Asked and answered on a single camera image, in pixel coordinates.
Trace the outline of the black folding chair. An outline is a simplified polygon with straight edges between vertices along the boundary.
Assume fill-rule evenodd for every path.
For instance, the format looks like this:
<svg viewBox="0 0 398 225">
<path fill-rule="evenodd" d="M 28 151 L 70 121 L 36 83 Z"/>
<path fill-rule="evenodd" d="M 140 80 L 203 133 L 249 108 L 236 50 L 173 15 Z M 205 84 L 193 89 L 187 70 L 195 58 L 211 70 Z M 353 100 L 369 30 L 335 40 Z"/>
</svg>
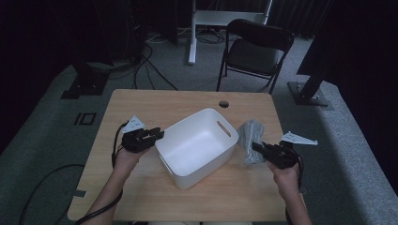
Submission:
<svg viewBox="0 0 398 225">
<path fill-rule="evenodd" d="M 283 61 L 294 44 L 292 32 L 244 19 L 227 24 L 225 46 L 216 90 L 229 70 L 268 80 L 271 95 Z"/>
</svg>

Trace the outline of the dark equipment rack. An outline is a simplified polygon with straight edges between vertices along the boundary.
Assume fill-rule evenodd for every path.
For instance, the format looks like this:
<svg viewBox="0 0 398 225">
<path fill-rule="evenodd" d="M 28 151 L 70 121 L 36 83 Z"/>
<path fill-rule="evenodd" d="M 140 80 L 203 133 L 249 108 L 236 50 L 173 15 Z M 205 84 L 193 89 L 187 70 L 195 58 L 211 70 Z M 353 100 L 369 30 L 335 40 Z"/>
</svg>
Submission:
<svg viewBox="0 0 398 225">
<path fill-rule="evenodd" d="M 122 3 L 127 26 L 127 41 L 123 55 L 133 62 L 138 62 L 145 42 L 144 0 L 123 0 Z"/>
</svg>

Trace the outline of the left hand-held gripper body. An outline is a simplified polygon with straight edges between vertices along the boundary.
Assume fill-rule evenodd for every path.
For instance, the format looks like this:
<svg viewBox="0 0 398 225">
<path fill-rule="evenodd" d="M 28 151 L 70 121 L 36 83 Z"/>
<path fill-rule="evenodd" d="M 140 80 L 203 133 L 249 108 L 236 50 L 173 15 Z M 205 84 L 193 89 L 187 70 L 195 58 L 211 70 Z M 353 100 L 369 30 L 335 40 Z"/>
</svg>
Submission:
<svg viewBox="0 0 398 225">
<path fill-rule="evenodd" d="M 150 135 L 146 132 L 145 124 L 136 115 L 122 128 L 122 133 L 121 145 L 132 153 L 146 150 L 156 142 L 150 139 Z"/>
</svg>

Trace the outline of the dark curtain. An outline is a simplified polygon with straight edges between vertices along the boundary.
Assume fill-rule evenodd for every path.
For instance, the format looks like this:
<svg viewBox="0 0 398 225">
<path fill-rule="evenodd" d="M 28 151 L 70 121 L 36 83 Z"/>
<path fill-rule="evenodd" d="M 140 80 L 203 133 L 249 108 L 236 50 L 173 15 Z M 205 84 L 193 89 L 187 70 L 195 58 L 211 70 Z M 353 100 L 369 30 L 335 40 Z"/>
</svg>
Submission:
<svg viewBox="0 0 398 225">
<path fill-rule="evenodd" d="M 272 0 L 268 24 L 313 38 L 329 12 L 333 0 Z"/>
</svg>

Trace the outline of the person's right hand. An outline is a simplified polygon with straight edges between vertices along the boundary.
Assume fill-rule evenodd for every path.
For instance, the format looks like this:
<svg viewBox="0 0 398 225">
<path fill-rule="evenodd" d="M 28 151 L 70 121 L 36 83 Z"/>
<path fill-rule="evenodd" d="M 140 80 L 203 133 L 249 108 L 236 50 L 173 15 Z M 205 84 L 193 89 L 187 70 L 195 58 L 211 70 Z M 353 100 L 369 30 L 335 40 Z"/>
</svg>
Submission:
<svg viewBox="0 0 398 225">
<path fill-rule="evenodd" d="M 276 165 L 268 163 L 268 167 L 273 172 L 273 179 L 281 197 L 287 203 L 297 201 L 299 199 L 299 165 L 279 169 Z"/>
</svg>

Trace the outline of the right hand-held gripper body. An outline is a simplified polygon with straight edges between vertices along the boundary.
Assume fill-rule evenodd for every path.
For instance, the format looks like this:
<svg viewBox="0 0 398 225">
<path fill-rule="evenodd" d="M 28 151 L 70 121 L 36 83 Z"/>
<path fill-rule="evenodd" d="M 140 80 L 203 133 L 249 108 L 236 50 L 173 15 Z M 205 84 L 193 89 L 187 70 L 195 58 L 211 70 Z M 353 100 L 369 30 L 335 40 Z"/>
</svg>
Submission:
<svg viewBox="0 0 398 225">
<path fill-rule="evenodd" d="M 318 145 L 318 141 L 299 136 L 288 131 L 281 137 L 275 148 L 268 149 L 266 161 L 276 165 L 279 169 L 291 168 L 299 162 L 299 154 L 294 150 L 294 144 Z"/>
</svg>

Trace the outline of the black metal stand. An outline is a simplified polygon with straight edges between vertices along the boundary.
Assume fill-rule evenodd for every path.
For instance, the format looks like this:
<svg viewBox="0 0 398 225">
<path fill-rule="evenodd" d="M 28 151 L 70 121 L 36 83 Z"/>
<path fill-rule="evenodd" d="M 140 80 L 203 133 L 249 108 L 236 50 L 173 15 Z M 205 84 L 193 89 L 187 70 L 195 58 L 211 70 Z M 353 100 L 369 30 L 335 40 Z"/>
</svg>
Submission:
<svg viewBox="0 0 398 225">
<path fill-rule="evenodd" d="M 302 62 L 298 68 L 298 75 L 308 75 L 306 82 L 288 82 L 287 85 L 297 105 L 319 106 L 325 110 L 332 110 L 331 103 L 320 90 L 321 83 L 328 76 L 327 64 L 315 64 Z"/>
<path fill-rule="evenodd" d="M 101 96 L 109 79 L 108 72 L 95 71 L 86 62 L 74 63 L 77 75 L 61 96 L 62 99 L 78 99 L 80 96 Z"/>
</svg>

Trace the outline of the white plastic bin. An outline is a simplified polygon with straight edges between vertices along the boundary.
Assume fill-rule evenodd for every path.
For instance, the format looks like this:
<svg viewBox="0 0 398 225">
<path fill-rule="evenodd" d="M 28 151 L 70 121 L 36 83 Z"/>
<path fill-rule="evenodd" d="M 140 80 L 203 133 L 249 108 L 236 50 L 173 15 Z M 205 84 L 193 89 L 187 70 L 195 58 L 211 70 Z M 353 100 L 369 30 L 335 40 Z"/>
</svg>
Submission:
<svg viewBox="0 0 398 225">
<path fill-rule="evenodd" d="M 226 163 L 237 141 L 234 127 L 207 108 L 168 127 L 155 146 L 176 186 L 190 188 Z"/>
</svg>

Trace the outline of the white metal desk frame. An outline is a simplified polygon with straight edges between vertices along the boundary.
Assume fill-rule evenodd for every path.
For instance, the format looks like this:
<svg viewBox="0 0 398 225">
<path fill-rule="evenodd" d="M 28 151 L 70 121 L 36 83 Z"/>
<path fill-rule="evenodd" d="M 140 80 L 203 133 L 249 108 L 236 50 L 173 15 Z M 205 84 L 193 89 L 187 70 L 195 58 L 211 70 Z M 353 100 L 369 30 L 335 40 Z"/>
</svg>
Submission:
<svg viewBox="0 0 398 225">
<path fill-rule="evenodd" d="M 226 26 L 232 20 L 245 19 L 255 23 L 266 24 L 273 0 L 266 0 L 263 12 L 244 12 L 244 11 L 218 11 L 218 10 L 199 10 L 196 8 L 196 0 L 192 0 L 191 10 L 191 45 L 188 57 L 188 63 L 194 65 L 196 62 L 196 26 Z"/>
</svg>

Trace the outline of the person's left hand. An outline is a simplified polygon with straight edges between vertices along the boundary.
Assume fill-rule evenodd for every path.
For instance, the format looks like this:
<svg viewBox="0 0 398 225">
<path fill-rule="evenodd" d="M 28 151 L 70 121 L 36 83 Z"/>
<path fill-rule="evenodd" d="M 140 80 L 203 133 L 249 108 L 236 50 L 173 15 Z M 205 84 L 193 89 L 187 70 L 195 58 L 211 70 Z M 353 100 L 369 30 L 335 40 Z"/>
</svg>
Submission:
<svg viewBox="0 0 398 225">
<path fill-rule="evenodd" d="M 124 147 L 120 147 L 116 152 L 115 165 L 113 173 L 117 176 L 129 177 L 132 170 L 139 163 L 140 158 L 148 152 L 148 149 L 139 153 L 132 153 Z"/>
</svg>

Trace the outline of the grey knitted cloth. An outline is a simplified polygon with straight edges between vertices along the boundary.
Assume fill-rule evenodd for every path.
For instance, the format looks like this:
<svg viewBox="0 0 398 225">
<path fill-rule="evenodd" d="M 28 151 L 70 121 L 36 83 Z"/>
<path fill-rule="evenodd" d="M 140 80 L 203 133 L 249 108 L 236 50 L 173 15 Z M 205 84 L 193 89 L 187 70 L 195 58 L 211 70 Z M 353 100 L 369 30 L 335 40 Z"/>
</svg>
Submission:
<svg viewBox="0 0 398 225">
<path fill-rule="evenodd" d="M 262 136 L 265 131 L 265 127 L 256 120 L 248 120 L 243 123 L 238 129 L 238 145 L 245 150 L 245 165 L 260 164 L 266 160 L 257 151 L 253 150 L 252 144 L 257 143 L 260 146 L 262 144 Z"/>
</svg>

